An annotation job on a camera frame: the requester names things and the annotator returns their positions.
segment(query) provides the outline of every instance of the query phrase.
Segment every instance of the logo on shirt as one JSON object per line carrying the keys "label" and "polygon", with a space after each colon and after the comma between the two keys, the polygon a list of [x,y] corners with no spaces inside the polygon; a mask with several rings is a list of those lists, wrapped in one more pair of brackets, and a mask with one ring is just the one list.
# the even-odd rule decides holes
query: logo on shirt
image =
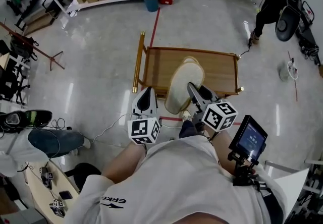
{"label": "logo on shirt", "polygon": [[[101,200],[103,200],[103,201],[109,201],[109,202],[117,202],[117,203],[126,203],[126,200],[125,199],[115,198],[115,197],[106,197],[106,196],[103,196],[103,197],[101,197]],[[110,203],[110,204],[100,203],[100,204],[101,205],[105,205],[108,208],[123,209],[122,206],[117,206],[117,205],[115,205],[113,203]]]}

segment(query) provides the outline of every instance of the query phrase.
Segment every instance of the white cable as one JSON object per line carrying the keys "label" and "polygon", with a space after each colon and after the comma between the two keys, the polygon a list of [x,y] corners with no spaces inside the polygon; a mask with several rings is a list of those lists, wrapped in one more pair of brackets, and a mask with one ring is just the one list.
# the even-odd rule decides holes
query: white cable
{"label": "white cable", "polygon": [[111,124],[109,127],[105,128],[105,129],[104,129],[104,131],[103,131],[101,134],[97,135],[97,136],[93,139],[93,141],[91,141],[91,144],[92,144],[92,143],[94,143],[94,142],[95,142],[95,140],[96,140],[98,137],[102,136],[102,135],[103,135],[103,133],[105,133],[105,131],[106,131],[106,130],[108,130],[108,129],[110,129],[111,127],[113,127],[113,125],[115,125],[115,123],[116,123],[116,122],[117,122],[121,117],[124,117],[124,116],[130,116],[130,115],[132,115],[132,114],[124,114],[124,115],[120,116],[117,120],[115,120],[115,121],[113,122],[113,124]]}
{"label": "white cable", "polygon": [[182,127],[170,127],[170,126],[167,126],[167,125],[162,125],[162,126],[165,126],[166,128],[169,128],[169,129],[179,129],[179,128],[182,128]]}

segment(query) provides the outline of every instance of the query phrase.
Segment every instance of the white chair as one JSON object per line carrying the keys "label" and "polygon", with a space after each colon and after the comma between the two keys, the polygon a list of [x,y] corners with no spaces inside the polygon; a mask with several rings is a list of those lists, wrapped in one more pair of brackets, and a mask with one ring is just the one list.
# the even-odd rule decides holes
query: white chair
{"label": "white chair", "polygon": [[286,217],[287,217],[292,211],[302,189],[307,190],[306,189],[307,186],[305,186],[304,183],[306,181],[309,169],[299,171],[299,170],[291,169],[289,167],[285,167],[285,166],[273,163],[271,161],[266,161],[264,163],[264,169],[267,171],[270,177],[272,176],[273,169],[279,169],[290,173],[290,175],[287,175],[285,177],[274,179],[286,194],[286,197],[287,197]]}

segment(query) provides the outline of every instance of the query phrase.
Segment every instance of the brown stand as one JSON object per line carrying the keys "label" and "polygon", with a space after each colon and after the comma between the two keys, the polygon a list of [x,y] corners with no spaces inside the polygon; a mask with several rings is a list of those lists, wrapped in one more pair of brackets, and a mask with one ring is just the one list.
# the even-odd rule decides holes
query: brown stand
{"label": "brown stand", "polygon": [[12,31],[10,28],[8,28],[5,24],[3,24],[2,22],[0,22],[0,26],[3,27],[5,30],[7,30],[10,34],[12,34],[13,36],[15,36],[16,38],[18,38],[19,40],[21,40],[22,42],[24,42],[25,45],[28,45],[30,47],[32,47],[33,49],[35,49],[37,52],[39,52],[40,54],[42,54],[43,56],[47,57],[50,60],[50,70],[51,70],[51,63],[54,62],[55,64],[57,64],[59,67],[61,67],[63,70],[65,69],[63,66],[61,66],[58,62],[55,61],[55,57],[58,56],[59,54],[63,53],[63,51],[55,54],[53,57],[50,57],[49,55],[45,54],[43,51],[39,50],[38,48],[34,47],[31,43],[29,43],[26,39],[24,39],[22,36],[18,35],[16,32]]}

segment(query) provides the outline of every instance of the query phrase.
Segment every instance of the black bag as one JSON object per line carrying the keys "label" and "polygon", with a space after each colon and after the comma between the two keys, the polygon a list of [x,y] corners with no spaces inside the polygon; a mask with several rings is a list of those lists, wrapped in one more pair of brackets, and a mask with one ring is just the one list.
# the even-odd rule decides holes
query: black bag
{"label": "black bag", "polygon": [[24,59],[32,58],[34,61],[38,59],[37,55],[33,52],[33,48],[26,43],[31,45],[39,46],[36,41],[32,37],[27,38],[25,36],[19,35],[22,37],[25,42],[21,41],[20,39],[16,38],[15,36],[11,37],[10,40],[10,49],[12,52],[15,52],[17,55],[20,55]]}

